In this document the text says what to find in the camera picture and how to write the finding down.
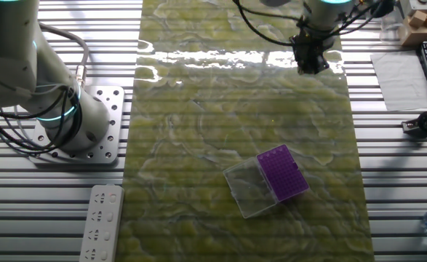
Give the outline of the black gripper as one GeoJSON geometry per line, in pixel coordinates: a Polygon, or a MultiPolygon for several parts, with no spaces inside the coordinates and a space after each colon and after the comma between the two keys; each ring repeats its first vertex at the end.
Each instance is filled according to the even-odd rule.
{"type": "Polygon", "coordinates": [[[319,74],[330,67],[323,56],[333,46],[333,36],[329,36],[328,31],[317,33],[302,28],[292,37],[292,43],[300,75],[319,74]]]}

